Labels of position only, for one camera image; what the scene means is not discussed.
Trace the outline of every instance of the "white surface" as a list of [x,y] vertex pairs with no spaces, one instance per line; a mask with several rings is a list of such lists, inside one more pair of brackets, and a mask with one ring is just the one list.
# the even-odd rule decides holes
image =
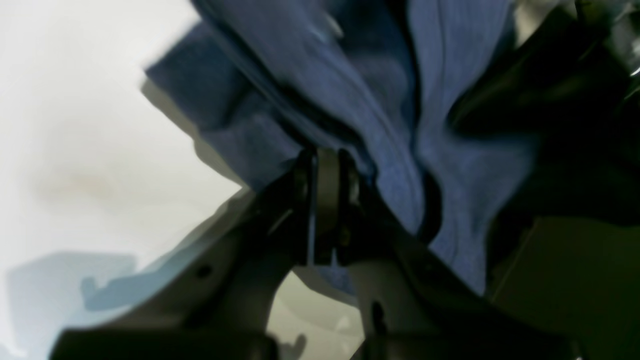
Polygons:
[[[87,316],[82,279],[144,268],[238,191],[140,93],[196,21],[186,0],[0,1],[0,360],[42,360],[64,325],[118,313]],[[303,333],[303,359],[348,359],[358,321],[290,277],[269,329]]]

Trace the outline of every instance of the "blue fabric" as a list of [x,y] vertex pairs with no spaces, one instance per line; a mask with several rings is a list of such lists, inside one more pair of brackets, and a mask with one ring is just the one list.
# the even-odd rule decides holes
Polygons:
[[[538,144],[463,140],[445,119],[513,29],[510,3],[407,0],[394,17],[384,0],[194,0],[203,23],[147,74],[254,190],[306,146],[344,148],[416,234],[440,211],[426,207],[433,176],[442,227],[430,247],[482,293],[488,226]],[[344,271],[324,274],[351,292]]]

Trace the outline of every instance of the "blue cloth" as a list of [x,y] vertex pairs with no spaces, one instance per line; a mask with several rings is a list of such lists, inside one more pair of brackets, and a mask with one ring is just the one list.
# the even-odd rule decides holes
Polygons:
[[[306,146],[347,149],[413,234],[440,212],[426,206],[433,176],[430,248],[482,293],[488,227],[538,142],[464,140],[445,119],[513,30],[511,1],[193,2],[203,23],[147,74],[232,170],[259,191]],[[344,272],[325,275],[351,291]]]

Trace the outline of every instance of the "screw hole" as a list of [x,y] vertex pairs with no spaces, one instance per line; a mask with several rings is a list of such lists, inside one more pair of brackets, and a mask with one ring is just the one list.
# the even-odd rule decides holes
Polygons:
[[198,269],[198,272],[196,273],[196,276],[200,279],[204,279],[206,277],[208,277],[209,275],[211,275],[211,273],[213,272],[213,269],[211,268],[211,266],[209,265],[203,265]]
[[371,307],[371,317],[373,319],[373,328],[376,334],[385,335],[387,333],[387,325],[385,324],[385,311],[379,302],[374,302]]

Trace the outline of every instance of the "black metal bracket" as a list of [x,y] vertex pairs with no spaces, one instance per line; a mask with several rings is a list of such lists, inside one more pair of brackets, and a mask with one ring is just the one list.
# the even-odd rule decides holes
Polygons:
[[265,335],[296,265],[334,256],[356,288],[364,359],[561,359],[576,342],[509,318],[475,296],[399,225],[347,152],[303,152],[257,195],[231,201],[209,247],[150,300],[93,329],[65,331],[53,360],[277,360]]

